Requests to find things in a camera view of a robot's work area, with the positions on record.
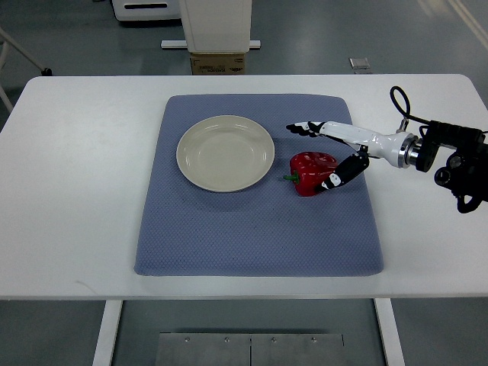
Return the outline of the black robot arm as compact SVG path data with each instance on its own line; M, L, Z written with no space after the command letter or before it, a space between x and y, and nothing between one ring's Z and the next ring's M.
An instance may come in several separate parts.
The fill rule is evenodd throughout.
M487 132L412 115L408 96L399 86L390 89L390 99L403 115L400 132L405 132L412 120L421 124L420 136L413 136L400 149L400 165L428 172L441 147L452 149L445 166L435 172L435 183L453 194L462 214L473 212L486 202Z

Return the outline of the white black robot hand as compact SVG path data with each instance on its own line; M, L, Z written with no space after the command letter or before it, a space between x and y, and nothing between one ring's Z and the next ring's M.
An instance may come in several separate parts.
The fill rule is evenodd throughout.
M313 186L313 191L321 193L341 187L360 175L368 166L369 159L385 159L393 167L407 168L415 163L412 151L419 144L419 138L405 130L389 135L342 124L335 121L299 122L289 124L286 128L295 134L310 137L328 137L344 143L355 150L355 153L340 162L335 170L322 181Z

